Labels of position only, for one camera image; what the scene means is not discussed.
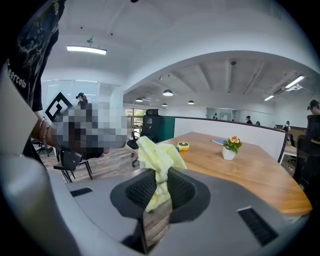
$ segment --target desk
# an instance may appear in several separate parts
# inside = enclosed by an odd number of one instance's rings
[[[282,160],[284,159],[285,155],[289,155],[289,156],[293,156],[296,157],[297,156],[297,148],[291,145],[286,145],[281,157],[281,161],[280,161],[280,165],[282,163]]]
[[[188,170],[235,182],[286,216],[310,213],[312,206],[305,193],[262,148],[243,143],[235,158],[228,161],[222,157],[222,146],[210,141],[217,138],[189,132],[161,143],[176,146],[178,142],[188,142],[189,150],[180,152]]]

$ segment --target black chair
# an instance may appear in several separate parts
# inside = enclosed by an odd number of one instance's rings
[[[158,115],[158,109],[148,109],[143,116],[143,124],[141,129],[140,136],[147,136],[154,143],[158,143],[158,132],[159,127],[162,122],[162,116]],[[138,138],[135,137],[136,131],[132,132],[132,140],[129,140],[126,144],[136,150],[139,148],[137,145]],[[138,157],[132,162],[132,167],[136,167],[135,163],[138,161]]]
[[[88,160],[86,157],[82,157],[81,155],[70,152],[70,151],[63,151],[61,150],[59,152],[60,154],[60,162],[58,162],[57,165],[53,166],[53,169],[60,170],[66,180],[67,183],[72,183],[71,177],[69,175],[69,172],[71,172],[71,175],[75,179],[74,171],[76,170],[77,166],[85,165],[86,170],[89,174],[90,179],[92,180],[92,171],[89,165]]]
[[[38,145],[40,148],[36,150],[36,153],[40,155],[41,152],[46,152],[47,156],[54,150],[52,147],[45,147],[45,145],[37,139],[31,141],[33,145]]]
[[[296,156],[293,178],[315,207],[320,198],[320,115],[308,116],[306,135],[297,138]]]

